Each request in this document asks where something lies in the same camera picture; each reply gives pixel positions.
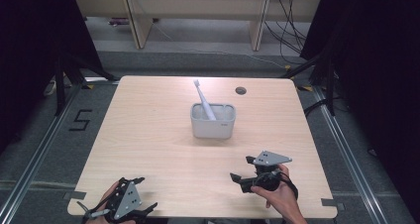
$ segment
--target floor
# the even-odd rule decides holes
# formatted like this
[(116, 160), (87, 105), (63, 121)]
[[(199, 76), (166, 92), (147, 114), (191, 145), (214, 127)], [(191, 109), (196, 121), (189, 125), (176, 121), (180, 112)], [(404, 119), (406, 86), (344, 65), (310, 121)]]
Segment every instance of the floor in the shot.
[[(86, 21), (95, 47), (100, 53), (124, 52), (144, 54), (145, 56), (156, 53), (235, 55), (246, 57), (249, 60), (261, 59), (261, 56), (270, 58), (270, 56), (288, 57), (299, 55), (296, 50), (281, 44), (275, 39), (267, 28), (265, 28), (262, 35), (260, 50), (253, 52), (248, 36), (247, 22), (217, 20), (158, 20), (155, 22), (149, 34), (146, 46), (138, 50), (135, 47), (130, 27), (127, 25), (114, 27), (108, 24), (109, 20), (106, 18), (87, 18)], [(283, 36), (287, 42), (299, 50), (300, 44), (293, 35), (283, 34), (275, 22), (269, 22), (268, 25), (278, 35)], [(302, 35), (306, 35), (310, 24), (295, 24), (295, 27)], [(265, 62), (277, 64), (277, 61), (271, 59)], [(110, 95), (106, 92), (101, 93), (101, 89), (96, 90), (96, 94), (88, 94), (88, 91), (82, 90), (75, 98), (77, 101), (74, 104), (82, 107), (83, 104), (88, 104), (89, 99), (95, 101), (103, 100), (105, 102), (110, 101), (112, 94)], [(310, 106), (310, 102), (316, 101), (317, 99), (315, 92), (300, 93), (299, 96), (306, 97), (302, 99), (302, 101), (307, 101), (302, 102), (302, 107)], [(358, 130), (357, 121), (349, 113), (346, 103), (343, 101), (337, 102), (336, 109), (338, 115), (334, 119), (340, 124), (341, 131), (344, 134), (349, 134), (344, 140), (344, 145), (336, 145), (340, 143), (340, 137), (337, 138), (337, 136), (332, 134), (331, 127), (317, 125), (321, 123), (327, 124), (325, 121), (320, 121), (320, 119), (324, 120), (324, 118), (328, 120), (328, 112), (324, 111), (325, 109), (314, 111), (307, 119), (309, 124), (313, 124), (311, 129), (315, 127), (317, 129), (316, 132), (313, 131), (314, 141), (316, 144), (319, 144), (317, 145), (317, 149), (320, 157), (323, 158), (324, 170), (329, 174), (328, 180), (333, 195), (341, 209), (335, 220), (311, 220), (310, 223), (414, 223), (404, 203), (387, 178), (385, 171), (381, 168), (380, 163), (367, 152), (368, 142), (364, 138), (363, 133)], [(33, 124), (41, 124), (38, 125), (40, 132), (31, 132), (33, 128), (29, 124), (27, 127), (28, 130), (23, 131), (24, 136), (22, 136), (22, 140), (19, 143), (41, 144), (44, 142), (45, 133), (49, 132), (50, 124), (56, 122), (52, 116), (53, 111), (54, 96), (49, 96), (45, 101), (42, 101), (39, 105), (39, 113), (35, 114), (32, 118)], [(97, 111), (99, 117), (105, 112), (106, 109)], [(98, 126), (100, 126), (100, 122), (92, 122), (92, 124), (99, 124)], [(64, 139), (67, 139), (68, 142), (68, 137), (64, 138), (60, 135), (57, 135), (53, 139), (57, 143), (63, 142)], [(88, 135), (85, 139), (94, 141), (95, 135)], [(353, 149), (352, 155), (357, 160), (355, 165), (348, 164), (346, 160), (343, 161), (343, 155), (346, 153), (346, 144), (351, 144)], [(62, 152), (71, 153), (72, 156), (86, 156), (77, 152), (78, 147), (83, 146), (83, 144), (73, 145), (74, 149), (62, 150)], [(37, 148), (38, 146), (11, 146), (1, 156), (0, 201), (2, 203), (7, 200), (14, 185), (19, 182), (19, 179), (22, 179), (22, 173), (25, 173), (28, 160), (34, 153), (38, 152)], [(55, 147), (51, 147), (49, 151), (45, 152), (59, 154), (60, 151), (56, 149)], [(66, 212), (66, 200), (62, 198), (62, 194), (74, 189), (74, 181), (78, 179), (78, 172), (71, 171), (73, 169), (81, 169), (83, 164), (74, 165), (71, 168), (60, 168), (62, 164), (66, 164), (65, 157), (66, 155), (62, 154), (62, 158), (58, 156), (54, 156), (54, 158), (46, 157), (44, 161), (41, 161), (41, 163), (44, 162), (49, 164), (49, 166), (42, 167), (41, 171), (34, 174), (34, 181), (30, 181), (30, 192), (19, 200), (22, 202), (20, 207), (16, 207), (10, 213), (11, 216), (16, 214), (16, 217), (12, 219), (11, 223), (74, 223), (71, 221), (75, 219), (66, 219), (63, 217)], [(362, 177), (366, 179), (368, 187), (358, 187), (358, 182), (355, 181), (357, 176), (350, 170), (355, 167), (363, 170), (365, 175), (362, 175)], [(42, 181), (44, 180), (44, 176), (51, 174), (54, 174), (55, 177), (50, 178), (49, 182)], [(379, 207), (381, 209), (379, 211), (383, 211), (385, 220), (380, 218), (375, 219), (374, 213), (372, 214), (368, 211), (369, 200), (363, 198), (360, 192), (361, 189), (367, 189), (367, 191), (372, 190), (376, 201), (380, 202)], [(37, 204), (40, 203), (40, 197), (42, 198), (42, 202), (48, 203), (49, 206), (56, 205), (56, 209), (44, 209), (40, 207)], [(31, 216), (28, 216), (26, 213), (37, 212), (37, 208), (39, 208), (39, 211), (34, 215), (37, 218), (34, 217), (31, 219)]]

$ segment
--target wooden table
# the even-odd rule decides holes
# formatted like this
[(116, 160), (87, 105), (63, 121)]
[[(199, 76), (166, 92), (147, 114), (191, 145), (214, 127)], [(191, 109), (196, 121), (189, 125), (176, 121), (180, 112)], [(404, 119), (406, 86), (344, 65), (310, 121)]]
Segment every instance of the wooden table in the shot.
[[(335, 207), (322, 206), (332, 194), (303, 114), (288, 79), (197, 77), (211, 103), (230, 103), (237, 118), (232, 138), (192, 135), (190, 108), (200, 102), (194, 77), (125, 76), (115, 92), (76, 191), (81, 202), (96, 206), (122, 176), (145, 177), (137, 185), (151, 217), (279, 218), (265, 200), (242, 193), (230, 172), (254, 177), (245, 156), (271, 151), (293, 158), (286, 164), (299, 189), (306, 218), (334, 218)], [(239, 95), (235, 89), (245, 87)], [(68, 212), (82, 215), (71, 199)]]

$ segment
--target white toothbrush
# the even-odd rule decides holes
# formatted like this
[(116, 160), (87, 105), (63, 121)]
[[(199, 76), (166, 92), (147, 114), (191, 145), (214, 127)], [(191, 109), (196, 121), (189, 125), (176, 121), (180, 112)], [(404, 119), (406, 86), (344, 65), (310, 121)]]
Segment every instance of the white toothbrush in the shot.
[(194, 79), (194, 84), (195, 84), (195, 87), (197, 88), (198, 94), (200, 95), (201, 104), (204, 108), (204, 111), (207, 114), (207, 117), (209, 118), (209, 120), (216, 120), (213, 110), (211, 110), (210, 104), (207, 102), (206, 98), (204, 97), (203, 93), (200, 90), (200, 82), (198, 82), (198, 79)]

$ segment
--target table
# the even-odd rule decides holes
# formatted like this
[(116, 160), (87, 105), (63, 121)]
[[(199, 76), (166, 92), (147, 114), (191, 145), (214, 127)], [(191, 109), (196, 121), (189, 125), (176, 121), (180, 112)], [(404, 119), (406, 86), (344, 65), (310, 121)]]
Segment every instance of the table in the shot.
[[(324, 171), (293, 82), (274, 78), (197, 77), (211, 103), (230, 103), (237, 119), (232, 138), (198, 139), (192, 135), (190, 107), (199, 102), (193, 77), (125, 76), (114, 94), (75, 191), (96, 206), (120, 177), (143, 176), (137, 185), (144, 201), (154, 202), (151, 217), (279, 218), (253, 193), (242, 193), (230, 172), (254, 177), (245, 156), (262, 150), (293, 158), (287, 164), (299, 188), (306, 218), (334, 218)], [(245, 87), (247, 93), (236, 93)], [(68, 212), (82, 215), (76, 199)]]

